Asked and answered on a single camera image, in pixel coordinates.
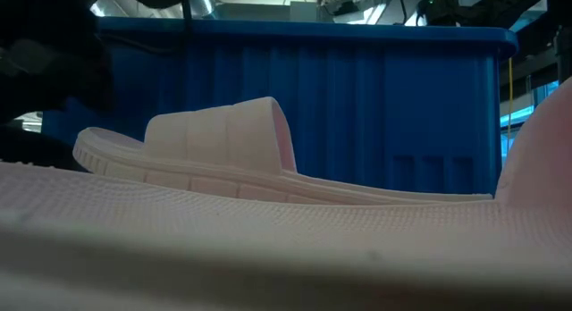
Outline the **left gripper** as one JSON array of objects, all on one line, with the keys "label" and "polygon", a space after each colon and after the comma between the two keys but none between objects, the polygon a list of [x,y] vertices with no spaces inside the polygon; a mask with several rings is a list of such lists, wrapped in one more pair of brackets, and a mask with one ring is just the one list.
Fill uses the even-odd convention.
[{"label": "left gripper", "polygon": [[1,41],[1,123],[62,110],[70,97],[94,111],[113,109],[112,59],[96,35]]}]

